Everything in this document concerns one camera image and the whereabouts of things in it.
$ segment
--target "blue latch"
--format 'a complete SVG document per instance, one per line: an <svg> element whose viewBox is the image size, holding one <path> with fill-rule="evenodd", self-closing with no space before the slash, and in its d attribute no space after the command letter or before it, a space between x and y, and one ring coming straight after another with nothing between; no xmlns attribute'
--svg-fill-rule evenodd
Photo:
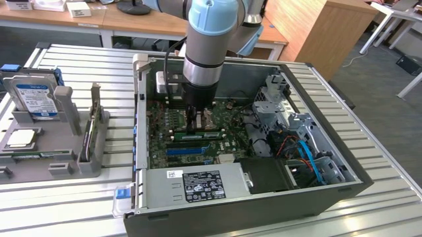
<svg viewBox="0 0 422 237"><path fill-rule="evenodd" d="M17 72L19 69L20 69L20 66L16 64L4 64L3 67L0 68L0 71Z"/></svg>
<svg viewBox="0 0 422 237"><path fill-rule="evenodd" d="M130 189L118 189L116 199L131 198L131 190Z"/></svg>

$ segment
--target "motherboard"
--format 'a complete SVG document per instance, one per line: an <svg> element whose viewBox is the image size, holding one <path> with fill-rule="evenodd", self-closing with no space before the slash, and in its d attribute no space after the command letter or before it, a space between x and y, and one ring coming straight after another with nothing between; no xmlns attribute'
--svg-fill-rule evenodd
<svg viewBox="0 0 422 237"><path fill-rule="evenodd" d="M251 156L244 123L235 100L218 100L198 116L195 133L186 131L184 108L150 101L150 167L167 168L234 162Z"/></svg>

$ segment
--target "metal workbench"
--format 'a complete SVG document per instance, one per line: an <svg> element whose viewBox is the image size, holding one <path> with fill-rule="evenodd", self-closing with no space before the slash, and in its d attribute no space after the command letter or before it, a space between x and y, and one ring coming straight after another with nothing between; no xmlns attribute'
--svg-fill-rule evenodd
<svg viewBox="0 0 422 237"><path fill-rule="evenodd" d="M0 185L0 236L122 236L114 219L112 191L131 181L134 78L132 56L140 51L52 44L36 49L27 67L60 66L80 110L91 105L91 83L102 83L102 105L111 112L103 172L98 178ZM306 64L288 63L303 88L370 174L374 185L317 217L236 231L222 236L422 235L421 188L350 111L323 78ZM292 93L299 107L299 98ZM0 103L0 131L13 103Z"/></svg>

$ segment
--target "gray carpet floor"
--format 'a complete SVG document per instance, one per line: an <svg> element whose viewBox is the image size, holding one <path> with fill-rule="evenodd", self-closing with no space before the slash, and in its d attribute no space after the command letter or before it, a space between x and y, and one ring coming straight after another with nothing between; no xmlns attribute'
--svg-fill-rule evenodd
<svg viewBox="0 0 422 237"><path fill-rule="evenodd" d="M0 65L23 65L37 42L100 47L91 34L0 27ZM345 64L359 56L369 35L363 35ZM150 50L152 40L134 40L134 49ZM369 49L367 56L341 68L333 81L357 105L354 112L409 172L422 185L422 83L399 99L395 94L414 79L397 65L399 55L386 47Z"/></svg>

